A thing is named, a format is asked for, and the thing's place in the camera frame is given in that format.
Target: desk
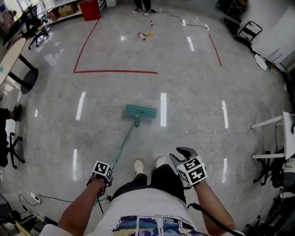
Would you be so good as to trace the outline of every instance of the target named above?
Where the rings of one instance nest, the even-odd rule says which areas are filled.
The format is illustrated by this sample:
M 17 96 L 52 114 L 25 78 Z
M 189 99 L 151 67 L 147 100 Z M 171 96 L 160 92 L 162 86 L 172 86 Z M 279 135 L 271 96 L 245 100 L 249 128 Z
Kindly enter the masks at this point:
M 284 153 L 278 154 L 265 154 L 265 155 L 252 155 L 252 158 L 281 158 L 285 157 L 286 160 L 295 154 L 295 129 L 294 134 L 291 132 L 291 127 L 293 125 L 294 115 L 291 115 L 287 112 L 283 112 L 282 116 L 275 117 L 264 122 L 251 125 L 251 129 L 271 124 L 278 121 L 283 121 L 282 123 L 275 124 L 275 126 L 283 126 L 284 130 Z
M 8 50 L 6 55 L 4 56 L 1 65 L 3 67 L 3 71 L 0 73 L 0 85 L 6 80 L 7 76 L 10 76 L 13 80 L 18 82 L 21 87 L 22 94 L 27 94 L 34 86 L 39 71 L 37 68 L 33 67 L 20 53 L 24 48 L 26 40 L 21 38 L 12 47 Z M 24 79 L 21 80 L 15 74 L 11 72 L 14 64 L 17 59 L 20 59 L 27 67 L 30 68 L 30 71 L 25 75 Z

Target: strap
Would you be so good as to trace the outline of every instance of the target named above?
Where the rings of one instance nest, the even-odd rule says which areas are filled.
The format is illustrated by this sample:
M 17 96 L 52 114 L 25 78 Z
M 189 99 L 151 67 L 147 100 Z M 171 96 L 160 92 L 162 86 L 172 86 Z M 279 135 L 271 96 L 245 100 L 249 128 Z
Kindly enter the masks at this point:
M 188 208 L 192 206 L 195 210 L 197 211 L 201 211 L 203 212 L 205 215 L 207 215 L 218 227 L 220 227 L 221 229 L 231 233 L 233 236 L 244 236 L 243 234 L 240 234 L 238 232 L 235 232 L 233 230 L 230 230 L 229 228 L 227 228 L 225 225 L 223 225 L 222 223 L 220 223 L 217 219 L 215 219 L 212 215 L 210 215 L 207 211 L 205 211 L 199 204 L 196 203 L 191 203 L 188 205 Z

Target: glove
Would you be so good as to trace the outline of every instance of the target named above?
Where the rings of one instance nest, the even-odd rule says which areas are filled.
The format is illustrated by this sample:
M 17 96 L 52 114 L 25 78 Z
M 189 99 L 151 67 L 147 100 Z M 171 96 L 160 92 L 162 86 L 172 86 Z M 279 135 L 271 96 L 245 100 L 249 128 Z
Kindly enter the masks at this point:
M 169 154 L 174 163 L 180 178 L 189 183 L 190 186 L 197 185 L 201 180 L 208 177 L 205 163 L 194 149 L 188 147 L 177 147 L 176 150 L 182 154 L 186 160 L 179 160 L 175 155 Z
M 105 193 L 106 187 L 110 187 L 112 185 L 112 169 L 110 165 L 100 161 L 96 161 L 90 179 L 87 182 L 87 187 L 95 178 L 101 180 L 106 184 L 104 189 L 99 194 L 99 196 L 102 196 Z

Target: bottle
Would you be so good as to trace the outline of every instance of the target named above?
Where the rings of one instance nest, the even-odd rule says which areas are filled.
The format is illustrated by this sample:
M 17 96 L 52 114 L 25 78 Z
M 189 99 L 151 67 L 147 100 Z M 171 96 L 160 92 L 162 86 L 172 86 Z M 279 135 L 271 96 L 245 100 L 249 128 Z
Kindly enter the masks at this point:
M 139 36 L 142 40 L 145 41 L 145 37 L 144 37 L 144 34 L 143 34 L 142 32 L 139 32 L 139 33 L 138 33 L 138 36 Z

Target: white t-shirt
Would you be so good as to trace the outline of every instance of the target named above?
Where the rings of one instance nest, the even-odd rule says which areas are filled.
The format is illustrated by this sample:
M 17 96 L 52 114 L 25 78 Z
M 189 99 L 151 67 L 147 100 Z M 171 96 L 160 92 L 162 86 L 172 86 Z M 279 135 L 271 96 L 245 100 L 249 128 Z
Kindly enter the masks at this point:
M 197 231 L 183 201 L 158 189 L 130 191 L 114 199 L 88 236 L 205 236 Z M 41 236 L 72 234 L 47 224 Z

